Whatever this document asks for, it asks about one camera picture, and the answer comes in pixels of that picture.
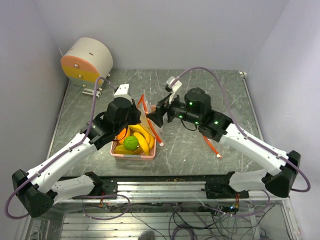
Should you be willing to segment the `green round toy fruit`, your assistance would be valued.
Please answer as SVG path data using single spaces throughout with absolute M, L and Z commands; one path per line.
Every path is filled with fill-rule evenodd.
M 139 142 L 135 136 L 128 136 L 124 139 L 123 145 L 126 150 L 135 151 L 139 146 Z

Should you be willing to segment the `pink plastic basket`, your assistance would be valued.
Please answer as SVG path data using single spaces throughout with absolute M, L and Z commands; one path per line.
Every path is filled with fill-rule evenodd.
M 133 155 L 123 155 L 123 154 L 115 154 L 114 150 L 115 148 L 120 145 L 117 142 L 117 137 L 115 138 L 115 141 L 111 144 L 110 154 L 116 159 L 116 160 L 144 160 L 144 161 L 152 161 L 155 158 L 156 155 L 156 148 L 157 145 L 163 146 L 164 140 L 161 136 L 162 128 L 158 127 L 155 123 L 153 123 L 150 119 L 147 118 L 147 114 L 150 113 L 152 110 L 155 109 L 155 106 L 148 105 L 146 102 L 139 102 L 137 104 L 138 110 L 141 111 L 140 121 L 138 125 L 141 125 L 153 138 L 152 142 L 154 142 L 153 148 L 150 150 L 149 155 L 145 155 L 142 151 L 142 149 L 138 146 L 138 148 L 134 151 Z M 132 135 L 132 131 L 129 129 L 129 136 Z

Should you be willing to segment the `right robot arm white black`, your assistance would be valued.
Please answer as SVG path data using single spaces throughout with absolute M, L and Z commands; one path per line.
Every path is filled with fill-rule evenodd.
M 280 198 L 289 196 L 301 155 L 294 150 L 287 153 L 272 147 L 236 126 L 230 117 L 212 109 L 210 96 L 201 88 L 189 90 L 184 102 L 178 96 L 171 98 L 168 95 L 157 103 L 155 111 L 147 114 L 147 118 L 162 127 L 164 115 L 168 122 L 177 118 L 194 124 L 206 138 L 232 147 L 262 166 L 262 170 L 231 173 L 229 180 L 220 186 L 224 197 L 231 198 L 237 192 L 251 190 L 267 190 Z

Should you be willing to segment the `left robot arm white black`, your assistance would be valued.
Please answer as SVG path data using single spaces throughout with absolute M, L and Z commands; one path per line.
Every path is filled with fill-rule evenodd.
M 60 178 L 76 163 L 112 142 L 128 125 L 140 122 L 141 112 L 128 95 L 114 97 L 107 110 L 88 122 L 75 137 L 55 155 L 28 170 L 12 175 L 13 195 L 28 214 L 37 218 L 60 201 L 78 196 L 98 198 L 103 182 L 93 172 L 69 180 Z

